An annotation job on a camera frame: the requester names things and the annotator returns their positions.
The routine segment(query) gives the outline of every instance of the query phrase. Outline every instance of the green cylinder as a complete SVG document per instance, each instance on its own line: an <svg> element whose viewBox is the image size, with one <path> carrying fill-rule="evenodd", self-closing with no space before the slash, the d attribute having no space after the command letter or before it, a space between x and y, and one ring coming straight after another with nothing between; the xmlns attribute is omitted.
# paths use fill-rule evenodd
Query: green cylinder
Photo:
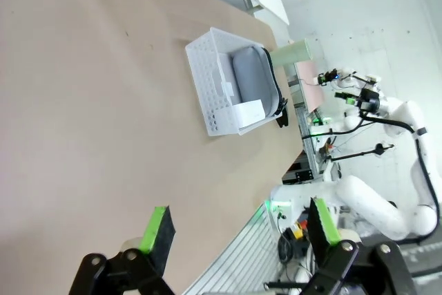
<svg viewBox="0 0 442 295"><path fill-rule="evenodd" d="M273 66L276 67L311 60L312 56L307 40L303 39L270 52L270 58Z"/></svg>

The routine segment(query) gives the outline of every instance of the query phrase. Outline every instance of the white box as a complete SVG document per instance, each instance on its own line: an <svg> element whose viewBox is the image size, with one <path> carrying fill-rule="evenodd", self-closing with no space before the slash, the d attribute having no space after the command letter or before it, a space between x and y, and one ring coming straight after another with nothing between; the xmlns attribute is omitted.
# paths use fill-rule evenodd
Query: white box
<svg viewBox="0 0 442 295"><path fill-rule="evenodd" d="M240 91L236 83L231 54L241 48L261 44L231 33L210 28L210 31L186 46L198 99L207 133L210 136L243 135L282 115L266 117L250 125L238 119L241 110Z"/></svg>

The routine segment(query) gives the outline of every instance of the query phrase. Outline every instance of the gray pouch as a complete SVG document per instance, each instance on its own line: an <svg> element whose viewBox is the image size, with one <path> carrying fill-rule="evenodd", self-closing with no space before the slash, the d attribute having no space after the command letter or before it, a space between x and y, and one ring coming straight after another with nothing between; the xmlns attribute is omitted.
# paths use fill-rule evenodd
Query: gray pouch
<svg viewBox="0 0 442 295"><path fill-rule="evenodd" d="M267 50L247 46L233 53L232 62L242 101L261 99L266 117L279 114L283 99Z"/></svg>

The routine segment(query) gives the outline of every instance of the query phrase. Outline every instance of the green tape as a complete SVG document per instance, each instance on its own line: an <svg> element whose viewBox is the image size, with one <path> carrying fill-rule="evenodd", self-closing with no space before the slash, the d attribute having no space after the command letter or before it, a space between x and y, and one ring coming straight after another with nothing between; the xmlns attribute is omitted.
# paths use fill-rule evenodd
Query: green tape
<svg viewBox="0 0 442 295"><path fill-rule="evenodd" d="M141 240L138 248L143 254L149 254L152 251L166 209L167 207L156 207L153 211L149 224L144 232L143 239Z"/></svg>
<svg viewBox="0 0 442 295"><path fill-rule="evenodd" d="M331 246L337 245L341 241L341 239L339 231L333 222L332 216L330 215L330 211L327 208L327 204L325 204L325 201L322 198L315 198L314 202L316 208L318 209L320 222L323 226L327 242Z"/></svg>

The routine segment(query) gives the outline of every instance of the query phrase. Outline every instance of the screw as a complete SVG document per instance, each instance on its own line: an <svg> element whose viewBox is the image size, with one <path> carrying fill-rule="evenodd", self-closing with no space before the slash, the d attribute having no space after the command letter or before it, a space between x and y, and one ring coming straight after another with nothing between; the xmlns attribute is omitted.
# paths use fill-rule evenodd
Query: screw
<svg viewBox="0 0 442 295"><path fill-rule="evenodd" d="M345 251L352 251L353 250L353 246L348 242L344 242L342 244L342 246Z"/></svg>
<svg viewBox="0 0 442 295"><path fill-rule="evenodd" d="M381 251L384 254L389 254L392 250L390 249L390 247L388 247L387 245L381 245Z"/></svg>
<svg viewBox="0 0 442 295"><path fill-rule="evenodd" d="M100 262L99 257L92 258L92 261L91 261L92 265L97 265L99 262Z"/></svg>
<svg viewBox="0 0 442 295"><path fill-rule="evenodd" d="M134 260L137 258L137 254L133 251L130 251L126 254L127 259L129 260Z"/></svg>

